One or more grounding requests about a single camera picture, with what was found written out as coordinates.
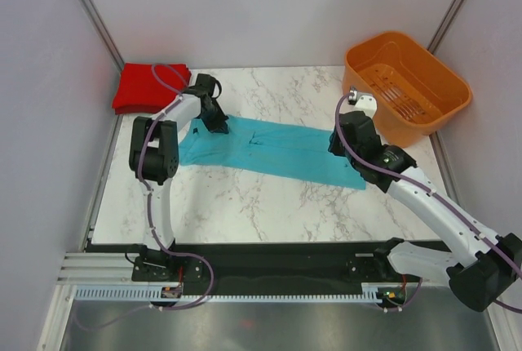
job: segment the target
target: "black bracket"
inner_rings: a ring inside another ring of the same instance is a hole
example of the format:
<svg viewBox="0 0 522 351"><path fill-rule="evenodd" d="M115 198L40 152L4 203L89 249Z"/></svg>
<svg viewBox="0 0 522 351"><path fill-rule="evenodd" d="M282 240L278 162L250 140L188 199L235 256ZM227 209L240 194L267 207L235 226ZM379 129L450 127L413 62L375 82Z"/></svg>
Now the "black bracket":
<svg viewBox="0 0 522 351"><path fill-rule="evenodd" d="M520 268L522 241L513 233L498 238L497 247ZM515 271L494 250L477 253L477 261L463 268L460 264L448 268L449 288L468 308L484 311L516 279Z"/></svg>
<svg viewBox="0 0 522 351"><path fill-rule="evenodd" d="M384 244L375 249L374 259L380 278L384 281L392 281L396 277L396 272L390 264L388 255L394 247L404 242L401 238L388 239Z"/></svg>
<svg viewBox="0 0 522 351"><path fill-rule="evenodd" d="M169 251L176 251L175 242ZM192 257L168 255L164 251L150 249L145 245L139 247L139 255L135 258L132 271L133 282L208 282L207 267Z"/></svg>
<svg viewBox="0 0 522 351"><path fill-rule="evenodd" d="M146 117L137 117L132 126L130 140L129 166L138 178L139 155L144 146L145 137L153 120ZM174 121L159 122L151 136L151 140L158 139L158 146L147 146L144 155L142 176L146 180L156 181L162 185L167 178L172 178L179 166L178 126Z"/></svg>
<svg viewBox="0 0 522 351"><path fill-rule="evenodd" d="M403 149L395 145L381 143L381 138L375 130L374 122L364 112L354 111L341 114L340 123L344 138L355 153L365 161L399 174L408 167L417 167L415 160ZM370 169L353 158L343 147L336 129L334 129L334 133L330 137L328 150L338 157L347 157L352 167L359 171L359 174L366 182L377 185L384 193L387 192L394 180L389 175Z"/></svg>
<svg viewBox="0 0 522 351"><path fill-rule="evenodd" d="M214 96L216 86L218 95ZM223 113L218 104L218 97L221 95L221 83L218 79L206 73L199 73L196 83L185 89L184 94L197 96L201 100L201 114L199 118L205 124L206 129L211 133L228 133L226 121L228 116Z"/></svg>

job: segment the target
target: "cable tie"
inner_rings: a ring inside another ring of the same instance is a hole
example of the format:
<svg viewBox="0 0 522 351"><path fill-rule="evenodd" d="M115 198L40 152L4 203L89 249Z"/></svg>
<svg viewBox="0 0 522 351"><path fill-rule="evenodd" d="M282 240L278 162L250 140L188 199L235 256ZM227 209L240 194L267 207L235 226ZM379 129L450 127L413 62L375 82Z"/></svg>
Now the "cable tie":
<svg viewBox="0 0 522 351"><path fill-rule="evenodd" d="M143 184L143 183L141 184L141 191L144 194L144 196L148 196L149 194L154 193L154 189L150 185L147 186L146 184Z"/></svg>

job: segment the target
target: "gray wall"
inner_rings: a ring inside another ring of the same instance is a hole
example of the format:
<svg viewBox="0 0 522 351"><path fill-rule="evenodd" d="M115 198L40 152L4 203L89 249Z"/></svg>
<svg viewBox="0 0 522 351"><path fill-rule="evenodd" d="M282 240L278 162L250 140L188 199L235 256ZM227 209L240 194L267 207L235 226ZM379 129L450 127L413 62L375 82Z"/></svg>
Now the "gray wall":
<svg viewBox="0 0 522 351"><path fill-rule="evenodd" d="M76 250L117 70L78 0L0 0L0 349L35 349Z"/></svg>
<svg viewBox="0 0 522 351"><path fill-rule="evenodd" d="M339 65L388 29L430 42L452 0L94 0L125 61Z"/></svg>
<svg viewBox="0 0 522 351"><path fill-rule="evenodd" d="M500 234L522 237L520 0L467 0L437 55L475 95L442 131L462 204ZM521 283L507 293L519 307ZM522 333L522 318L509 317Z"/></svg>

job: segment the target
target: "folded red towel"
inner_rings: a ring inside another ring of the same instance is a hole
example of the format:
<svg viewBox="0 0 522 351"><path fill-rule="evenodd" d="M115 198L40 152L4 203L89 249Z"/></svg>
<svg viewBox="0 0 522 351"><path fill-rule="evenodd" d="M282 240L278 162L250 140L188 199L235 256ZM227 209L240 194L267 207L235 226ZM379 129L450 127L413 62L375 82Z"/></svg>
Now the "folded red towel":
<svg viewBox="0 0 522 351"><path fill-rule="evenodd" d="M185 64L169 64L186 83L190 81L190 71ZM150 64L125 64L122 78L113 100L116 114L157 113L170 102L176 93L165 88L153 76ZM175 89L183 90L184 81L167 67L158 65L157 76Z"/></svg>

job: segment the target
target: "metal floor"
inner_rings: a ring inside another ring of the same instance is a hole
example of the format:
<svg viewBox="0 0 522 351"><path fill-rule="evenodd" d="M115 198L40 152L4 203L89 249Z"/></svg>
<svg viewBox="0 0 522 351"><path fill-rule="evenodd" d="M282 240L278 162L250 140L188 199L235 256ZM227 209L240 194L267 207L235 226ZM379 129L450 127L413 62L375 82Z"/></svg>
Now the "metal floor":
<svg viewBox="0 0 522 351"><path fill-rule="evenodd" d="M95 326L137 305L75 302L73 311ZM469 310L447 289L423 287L402 313L360 304L207 303L181 312L146 309L94 332L70 322L62 349L494 351L498 344L486 313Z"/></svg>

